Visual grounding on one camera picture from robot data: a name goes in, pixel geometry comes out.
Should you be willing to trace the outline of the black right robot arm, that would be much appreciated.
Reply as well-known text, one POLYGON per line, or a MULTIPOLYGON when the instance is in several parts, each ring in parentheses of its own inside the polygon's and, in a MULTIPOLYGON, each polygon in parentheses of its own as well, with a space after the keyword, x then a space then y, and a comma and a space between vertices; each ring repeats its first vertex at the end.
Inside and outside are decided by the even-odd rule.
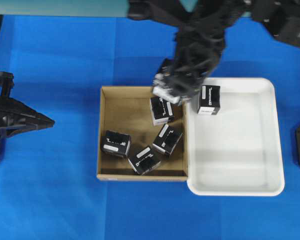
POLYGON ((195 97, 220 62, 225 31, 251 6, 249 0, 198 0, 187 11, 179 0, 130 0, 127 17, 177 27, 173 59, 165 59, 152 93, 172 104, 195 97))

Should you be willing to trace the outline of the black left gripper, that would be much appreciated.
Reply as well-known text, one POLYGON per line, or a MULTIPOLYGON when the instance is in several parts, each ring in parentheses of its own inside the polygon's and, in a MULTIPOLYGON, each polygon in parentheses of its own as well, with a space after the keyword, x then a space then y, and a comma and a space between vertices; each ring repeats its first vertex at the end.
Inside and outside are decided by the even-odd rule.
POLYGON ((22 102, 0 96, 0 134, 3 137, 52 128, 54 124, 54 120, 22 102))

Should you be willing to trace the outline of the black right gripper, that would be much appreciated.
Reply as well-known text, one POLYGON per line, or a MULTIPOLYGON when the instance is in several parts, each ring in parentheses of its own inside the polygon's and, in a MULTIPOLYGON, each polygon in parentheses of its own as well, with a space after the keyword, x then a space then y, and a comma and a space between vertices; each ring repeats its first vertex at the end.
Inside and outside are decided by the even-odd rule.
POLYGON ((205 47, 177 47, 170 67, 168 85, 172 93, 184 99, 195 96, 218 65, 222 50, 205 47))

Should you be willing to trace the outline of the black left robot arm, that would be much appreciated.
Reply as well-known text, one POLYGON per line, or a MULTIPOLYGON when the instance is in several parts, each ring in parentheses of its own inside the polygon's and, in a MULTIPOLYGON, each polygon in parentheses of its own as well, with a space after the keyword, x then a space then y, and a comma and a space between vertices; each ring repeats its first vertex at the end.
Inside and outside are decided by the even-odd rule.
POLYGON ((55 121, 10 97, 14 75, 0 71, 0 143, 18 134, 52 128, 55 121))

